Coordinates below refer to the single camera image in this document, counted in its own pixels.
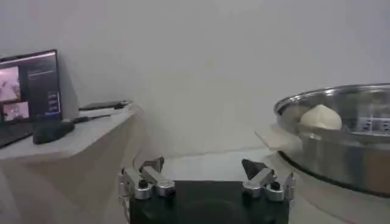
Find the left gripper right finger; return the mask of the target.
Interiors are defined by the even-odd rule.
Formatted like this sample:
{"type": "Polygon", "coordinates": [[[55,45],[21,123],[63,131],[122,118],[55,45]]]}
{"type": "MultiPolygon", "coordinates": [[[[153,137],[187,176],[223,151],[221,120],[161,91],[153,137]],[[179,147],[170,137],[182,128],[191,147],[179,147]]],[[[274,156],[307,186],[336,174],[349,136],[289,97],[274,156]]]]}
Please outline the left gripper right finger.
{"type": "Polygon", "coordinates": [[[269,201],[292,201],[295,194],[295,176],[293,172],[277,175],[274,169],[265,163],[242,159],[241,164],[247,176],[242,182],[243,193],[250,198],[265,197],[269,201]]]}

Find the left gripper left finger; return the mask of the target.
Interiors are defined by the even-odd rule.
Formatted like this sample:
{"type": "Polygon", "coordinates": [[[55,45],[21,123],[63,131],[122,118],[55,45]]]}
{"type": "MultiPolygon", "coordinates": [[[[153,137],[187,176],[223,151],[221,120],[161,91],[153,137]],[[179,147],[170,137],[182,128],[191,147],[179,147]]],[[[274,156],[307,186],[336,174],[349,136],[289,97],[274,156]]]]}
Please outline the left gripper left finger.
{"type": "Polygon", "coordinates": [[[164,157],[145,161],[139,169],[124,167],[119,172],[119,196],[148,200],[157,195],[168,198],[175,194],[176,184],[161,174],[164,157]]]}

